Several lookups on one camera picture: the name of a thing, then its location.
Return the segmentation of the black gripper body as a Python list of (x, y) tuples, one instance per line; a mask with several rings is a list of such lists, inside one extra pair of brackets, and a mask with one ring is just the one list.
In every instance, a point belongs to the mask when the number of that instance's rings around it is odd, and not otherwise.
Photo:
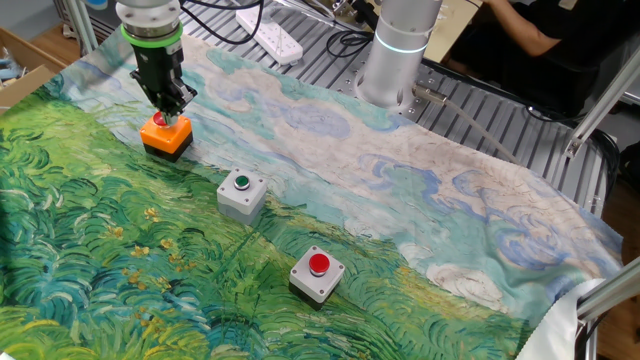
[(182, 49), (169, 50), (167, 47), (133, 46), (137, 69), (144, 83), (158, 97), (166, 100), (171, 95), (174, 80), (181, 75), (180, 64), (184, 60)]

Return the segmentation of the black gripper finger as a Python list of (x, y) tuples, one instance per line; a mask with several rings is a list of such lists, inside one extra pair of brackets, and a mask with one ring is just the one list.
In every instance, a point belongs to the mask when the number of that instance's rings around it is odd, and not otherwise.
[(197, 91), (186, 84), (173, 84), (167, 110), (167, 124), (173, 125), (178, 117), (184, 112), (186, 106), (197, 95)]
[(167, 122), (167, 119), (166, 119), (166, 114), (160, 108), (162, 99), (159, 98), (158, 94), (156, 92), (154, 92), (153, 90), (151, 90), (144, 83), (144, 80), (142, 79), (138, 69), (132, 71), (130, 73), (130, 77), (132, 79), (134, 79), (138, 83), (138, 85), (141, 87), (142, 91), (146, 95), (146, 97), (149, 100), (149, 102), (155, 108), (156, 113), (152, 116), (152, 121), (156, 125), (168, 125), (168, 122)]

